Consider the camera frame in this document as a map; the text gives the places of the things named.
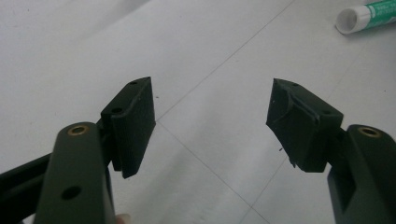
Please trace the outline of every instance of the round hole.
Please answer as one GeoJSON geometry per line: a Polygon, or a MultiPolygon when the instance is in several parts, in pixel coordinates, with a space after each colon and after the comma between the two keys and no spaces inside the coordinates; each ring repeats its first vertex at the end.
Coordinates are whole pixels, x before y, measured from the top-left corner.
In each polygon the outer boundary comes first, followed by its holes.
{"type": "Polygon", "coordinates": [[[114,108],[114,109],[111,110],[111,112],[118,114],[118,113],[122,112],[122,109],[121,108],[114,108]]]}
{"type": "Polygon", "coordinates": [[[359,128],[359,132],[361,132],[362,134],[369,136],[369,137],[378,138],[381,136],[381,133],[379,133],[377,130],[374,130],[374,129],[368,128],[368,127],[359,128]]]}
{"type": "Polygon", "coordinates": [[[72,135],[72,136],[76,136],[76,135],[81,135],[86,133],[90,128],[88,128],[88,126],[86,125],[78,125],[78,126],[74,126],[73,128],[69,129],[69,131],[67,131],[67,134],[72,135]]]}
{"type": "Polygon", "coordinates": [[[62,193],[62,199],[64,200],[71,200],[76,198],[81,193],[81,188],[78,186],[73,186],[64,190],[62,193]]]}

